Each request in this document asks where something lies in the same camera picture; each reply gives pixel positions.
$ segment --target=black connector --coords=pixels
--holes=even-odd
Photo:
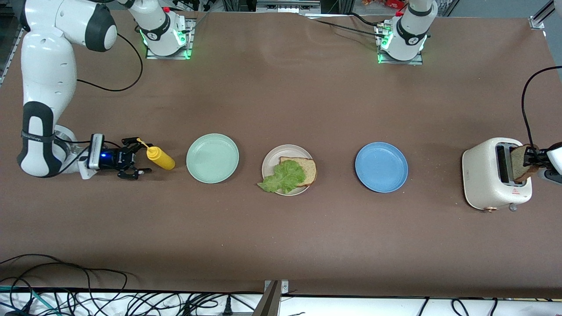
[[[224,306],[224,312],[223,312],[223,316],[231,316],[232,314],[234,314],[234,312],[232,311],[232,307],[230,306],[230,295],[226,297],[226,305]]]

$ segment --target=lettuce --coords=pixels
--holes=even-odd
[[[281,162],[273,168],[273,172],[273,175],[268,175],[262,183],[257,184],[265,192],[275,192],[281,189],[284,194],[287,194],[306,179],[304,170],[294,160]]]

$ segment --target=yellow squeeze bottle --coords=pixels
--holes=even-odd
[[[175,167],[174,159],[168,156],[162,149],[156,146],[149,147],[145,142],[141,141],[140,138],[137,138],[137,141],[146,146],[146,156],[152,160],[152,162],[166,170],[172,170]]]

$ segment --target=brown table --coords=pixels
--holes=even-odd
[[[113,15],[142,49],[132,17]],[[262,280],[284,278],[297,294],[561,297],[560,187],[536,180],[517,213],[482,214],[465,202],[460,173],[463,151],[486,139],[525,141],[523,84],[553,65],[543,33],[525,19],[449,18],[436,19],[432,34],[423,66],[379,65],[369,36],[290,13],[211,13],[191,60],[145,60],[140,82],[122,93],[79,83],[59,121],[80,139],[141,136],[176,159],[173,171],[135,182],[114,173],[38,179],[19,169],[16,54],[0,89],[1,257],[41,252],[126,270],[138,289],[260,290]],[[106,53],[75,53],[81,79],[118,88],[137,76],[122,40]],[[542,147],[560,141],[560,100],[554,71],[529,89]],[[240,164],[224,183],[197,182],[185,168],[189,145],[207,133],[238,144]],[[396,192],[374,193],[355,175],[355,155],[374,141],[408,159]],[[307,149],[319,168],[296,197],[255,185],[264,156],[286,143]],[[2,267],[0,277],[40,261]],[[85,286],[64,268],[38,276],[36,285]]]

